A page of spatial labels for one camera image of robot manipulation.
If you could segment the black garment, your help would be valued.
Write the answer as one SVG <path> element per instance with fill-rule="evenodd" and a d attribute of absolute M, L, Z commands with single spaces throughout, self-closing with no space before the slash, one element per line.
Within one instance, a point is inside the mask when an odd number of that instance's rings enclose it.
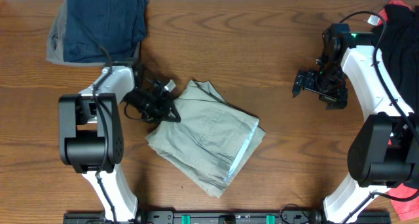
<path fill-rule="evenodd" d="M 418 114 L 418 7 L 391 1 L 380 11 L 387 30 L 380 45 L 384 65 L 404 101 Z"/>

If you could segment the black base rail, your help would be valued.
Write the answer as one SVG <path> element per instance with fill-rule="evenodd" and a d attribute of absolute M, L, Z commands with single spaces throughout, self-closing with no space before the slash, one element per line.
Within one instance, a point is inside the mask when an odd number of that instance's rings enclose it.
<path fill-rule="evenodd" d="M 64 224 L 108 224 L 113 223 L 100 214 L 64 214 Z M 172 212 L 153 211 L 140 214 L 129 221 L 118 221 L 129 224 L 281 224 L 281 223 L 332 223 L 326 221 L 318 210 L 284 210 L 274 212 L 251 213 L 215 213 L 215 212 Z M 389 212 L 363 212 L 358 215 L 355 224 L 391 224 Z"/>

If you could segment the khaki shorts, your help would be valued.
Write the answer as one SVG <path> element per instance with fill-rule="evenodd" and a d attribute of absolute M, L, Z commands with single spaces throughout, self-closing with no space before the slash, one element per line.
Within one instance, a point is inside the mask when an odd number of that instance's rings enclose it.
<path fill-rule="evenodd" d="M 160 123 L 149 146 L 219 198 L 261 144 L 260 120 L 229 105 L 209 81 L 190 81 L 174 105 L 180 122 Z"/>

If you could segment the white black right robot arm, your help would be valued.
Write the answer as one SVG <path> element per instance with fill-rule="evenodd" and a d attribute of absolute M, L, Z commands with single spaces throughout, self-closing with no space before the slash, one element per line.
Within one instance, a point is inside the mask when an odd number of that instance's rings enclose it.
<path fill-rule="evenodd" d="M 323 34 L 319 70 L 300 70 L 293 96 L 318 94 L 328 109 L 348 103 L 350 81 L 364 123 L 348 151 L 348 175 L 323 199 L 320 223 L 355 223 L 376 197 L 406 202 L 418 197 L 391 196 L 401 185 L 418 189 L 418 115 L 394 86 L 371 32 L 353 33 L 348 24 L 331 24 Z"/>

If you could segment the folded grey garment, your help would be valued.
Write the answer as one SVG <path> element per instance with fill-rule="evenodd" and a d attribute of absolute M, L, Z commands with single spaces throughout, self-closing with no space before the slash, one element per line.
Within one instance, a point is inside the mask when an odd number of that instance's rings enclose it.
<path fill-rule="evenodd" d="M 49 31 L 46 41 L 46 60 L 58 65 L 71 65 L 75 67 L 90 67 L 95 65 L 101 65 L 106 62 L 94 62 L 94 63 L 71 63 L 64 61 L 64 36 L 65 36 L 65 25 L 67 20 L 67 0 L 64 0 L 57 16 Z M 139 52 L 139 46 L 136 48 L 134 57 Z"/>

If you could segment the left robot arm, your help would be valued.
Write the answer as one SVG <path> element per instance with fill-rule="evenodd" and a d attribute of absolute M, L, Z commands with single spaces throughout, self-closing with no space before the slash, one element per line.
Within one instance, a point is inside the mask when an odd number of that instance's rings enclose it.
<path fill-rule="evenodd" d="M 173 81 L 146 76 L 139 62 L 113 62 L 78 94 L 63 95 L 58 102 L 59 152 L 93 186 L 104 211 L 65 214 L 64 223 L 147 223 L 137 196 L 122 170 L 124 138 L 118 107 L 134 107 L 147 123 L 180 122 L 171 96 Z"/>

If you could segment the folded dark blue garment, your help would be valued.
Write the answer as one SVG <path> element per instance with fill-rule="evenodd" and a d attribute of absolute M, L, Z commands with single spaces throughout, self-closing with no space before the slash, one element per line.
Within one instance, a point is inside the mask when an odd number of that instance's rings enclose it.
<path fill-rule="evenodd" d="M 132 57 L 146 38 L 149 0 L 67 0 L 64 61 L 94 63 Z"/>

